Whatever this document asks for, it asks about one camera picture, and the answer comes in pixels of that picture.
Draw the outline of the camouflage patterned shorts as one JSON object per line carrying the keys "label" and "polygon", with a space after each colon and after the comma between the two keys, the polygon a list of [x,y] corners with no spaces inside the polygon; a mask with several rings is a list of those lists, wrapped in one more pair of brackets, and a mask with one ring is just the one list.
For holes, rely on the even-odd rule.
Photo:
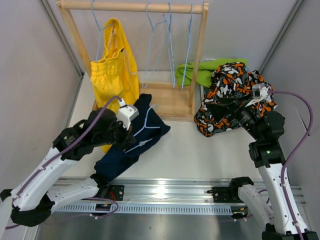
{"label": "camouflage patterned shorts", "polygon": [[228,120],[226,114],[219,109],[210,110],[209,105],[228,105],[234,100],[248,97],[256,84],[265,84],[269,91],[274,89],[258,70],[248,71],[244,62],[227,62],[218,66],[211,74],[211,85],[194,116],[197,130],[209,138],[218,133],[240,128],[239,123]]}

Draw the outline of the blue hanger of green shorts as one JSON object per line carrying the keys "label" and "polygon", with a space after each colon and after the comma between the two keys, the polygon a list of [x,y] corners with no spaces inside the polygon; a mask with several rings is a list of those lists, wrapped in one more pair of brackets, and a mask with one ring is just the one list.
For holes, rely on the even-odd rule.
{"label": "blue hanger of green shorts", "polygon": [[168,2],[168,6],[169,6],[169,19],[167,19],[165,14],[163,14],[162,20],[164,24],[165,43],[167,45],[172,88],[174,89],[176,87],[176,80],[175,80],[175,74],[174,74],[174,53],[173,53],[173,42],[172,42],[172,6],[170,2]]}

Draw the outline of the navy blue shorts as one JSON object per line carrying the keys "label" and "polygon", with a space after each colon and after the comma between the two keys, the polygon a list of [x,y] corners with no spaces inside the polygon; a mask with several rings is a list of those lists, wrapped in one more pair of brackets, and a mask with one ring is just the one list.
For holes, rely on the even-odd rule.
{"label": "navy blue shorts", "polygon": [[135,143],[120,150],[112,146],[108,152],[95,163],[96,174],[103,176],[108,182],[114,180],[133,164],[138,162],[140,155],[154,146],[171,127],[166,125],[151,105],[152,95],[142,93],[133,104],[139,115],[131,121]]}

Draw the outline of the blue hanger of camouflage shorts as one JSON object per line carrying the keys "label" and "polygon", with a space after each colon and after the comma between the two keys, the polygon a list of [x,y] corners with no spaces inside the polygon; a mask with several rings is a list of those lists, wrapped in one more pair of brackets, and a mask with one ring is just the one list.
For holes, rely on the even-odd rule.
{"label": "blue hanger of camouflage shorts", "polygon": [[162,14],[162,21],[159,21],[157,22],[156,24],[153,24],[152,22],[152,18],[150,17],[150,14],[149,14],[149,5],[151,4],[151,2],[148,2],[146,4],[146,8],[145,8],[145,12],[146,12],[146,16],[149,20],[149,24],[150,24],[150,27],[151,27],[151,36],[149,38],[149,41],[148,41],[148,46],[147,46],[147,55],[146,55],[146,60],[145,60],[145,71],[144,71],[144,74],[143,74],[143,78],[141,80],[141,85],[142,85],[142,88],[147,88],[151,78],[153,77],[154,75],[154,72],[156,71],[157,69],[157,65],[158,65],[158,62],[160,61],[161,57],[162,57],[162,54],[163,54],[163,50],[164,50],[164,47],[165,47],[165,44],[167,42],[167,33],[165,32],[164,33],[164,42],[162,44],[162,47],[160,49],[160,52],[157,56],[157,59],[154,63],[154,66],[152,69],[149,69],[149,63],[150,63],[150,54],[154,52],[154,50],[156,49],[156,42],[155,42],[155,39],[156,39],[156,33],[157,33],[157,29],[165,29],[166,28],[166,19],[165,19],[165,15]]}

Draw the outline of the yellow shorts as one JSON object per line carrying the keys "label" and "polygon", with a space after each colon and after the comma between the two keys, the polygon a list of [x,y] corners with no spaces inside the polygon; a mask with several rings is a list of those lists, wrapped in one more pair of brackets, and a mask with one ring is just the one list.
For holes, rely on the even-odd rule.
{"label": "yellow shorts", "polygon": [[138,69],[121,22],[116,18],[109,19],[103,37],[102,57],[90,63],[96,105],[102,108],[113,96],[132,105],[140,95]]}

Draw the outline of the blue hanger of yellow shorts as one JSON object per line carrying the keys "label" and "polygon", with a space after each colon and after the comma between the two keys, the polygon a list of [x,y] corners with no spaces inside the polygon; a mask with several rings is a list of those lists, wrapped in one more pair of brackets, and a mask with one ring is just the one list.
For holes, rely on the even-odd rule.
{"label": "blue hanger of yellow shorts", "polygon": [[97,44],[97,50],[96,50],[96,56],[95,56],[95,62],[97,63],[99,61],[100,46],[101,46],[101,41],[102,41],[102,33],[106,28],[108,28],[112,24],[108,24],[105,27],[101,27],[100,26],[100,23],[99,23],[99,21],[98,21],[98,19],[96,17],[96,14],[95,14],[94,3],[95,3],[95,0],[91,0],[91,13],[92,13],[92,16],[94,18],[94,22],[95,22],[95,24],[96,24],[96,26],[98,28],[98,44]]}

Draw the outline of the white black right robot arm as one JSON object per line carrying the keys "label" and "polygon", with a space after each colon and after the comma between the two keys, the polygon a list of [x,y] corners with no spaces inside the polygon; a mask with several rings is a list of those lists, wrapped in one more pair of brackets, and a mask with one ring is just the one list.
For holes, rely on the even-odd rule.
{"label": "white black right robot arm", "polygon": [[228,196],[234,202],[242,201],[264,228],[264,240],[317,240],[318,234],[309,230],[290,188],[279,138],[284,134],[285,118],[278,112],[266,111],[263,117],[253,114],[245,102],[230,104],[210,103],[207,106],[215,120],[236,122],[253,138],[249,155],[264,181],[270,204],[258,193],[248,177],[233,178]]}

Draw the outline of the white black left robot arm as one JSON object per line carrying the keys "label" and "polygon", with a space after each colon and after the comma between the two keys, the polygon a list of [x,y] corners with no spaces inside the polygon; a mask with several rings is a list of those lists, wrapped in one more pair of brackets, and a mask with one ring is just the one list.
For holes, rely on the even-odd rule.
{"label": "white black left robot arm", "polygon": [[133,105],[121,107],[117,113],[99,108],[92,111],[88,119],[64,129],[30,176],[16,188],[4,189],[0,193],[0,228],[5,230],[8,220],[34,227],[68,204],[87,198],[105,199],[109,182],[96,173],[67,187],[56,190],[51,187],[95,147],[111,144],[124,150],[133,144],[135,138],[130,125],[138,114]]}

